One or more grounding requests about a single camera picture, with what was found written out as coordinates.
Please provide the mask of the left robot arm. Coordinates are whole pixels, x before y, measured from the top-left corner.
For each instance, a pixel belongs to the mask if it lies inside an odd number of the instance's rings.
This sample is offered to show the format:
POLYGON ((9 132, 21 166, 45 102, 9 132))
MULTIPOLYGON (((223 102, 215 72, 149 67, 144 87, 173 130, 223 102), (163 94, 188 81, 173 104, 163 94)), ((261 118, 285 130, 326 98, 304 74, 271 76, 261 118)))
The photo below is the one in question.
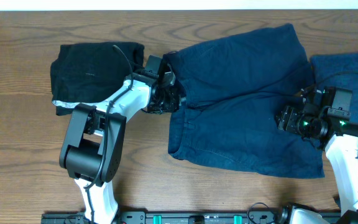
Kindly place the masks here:
POLYGON ((81 190, 86 223, 113 223, 118 204, 112 179, 121 162, 127 122, 138 112, 172 113, 181 104, 172 70, 142 70, 125 77, 122 86, 97 103, 74 105, 59 163, 81 190))

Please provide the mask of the dark blue shorts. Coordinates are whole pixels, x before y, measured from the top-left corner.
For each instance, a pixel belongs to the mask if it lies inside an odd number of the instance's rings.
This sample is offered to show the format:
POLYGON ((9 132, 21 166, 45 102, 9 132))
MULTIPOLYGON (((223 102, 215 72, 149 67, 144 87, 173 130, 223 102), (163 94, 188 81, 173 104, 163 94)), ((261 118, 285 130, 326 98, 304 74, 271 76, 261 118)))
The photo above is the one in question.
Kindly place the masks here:
POLYGON ((171 115, 168 153, 175 159, 275 177, 324 177, 321 153, 277 128, 286 105, 314 83, 295 28, 285 24, 170 52, 184 102, 171 115))

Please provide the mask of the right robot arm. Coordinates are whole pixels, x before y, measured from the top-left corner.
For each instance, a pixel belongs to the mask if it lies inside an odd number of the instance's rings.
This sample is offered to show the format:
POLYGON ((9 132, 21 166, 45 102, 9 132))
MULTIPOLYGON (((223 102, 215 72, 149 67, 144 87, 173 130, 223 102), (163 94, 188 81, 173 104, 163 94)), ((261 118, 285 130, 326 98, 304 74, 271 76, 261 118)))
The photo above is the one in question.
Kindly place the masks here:
POLYGON ((285 106, 275 118, 280 130, 319 142, 336 179, 341 209, 338 223, 358 223, 358 124, 349 118, 343 106, 317 108, 310 103, 302 110, 285 106))

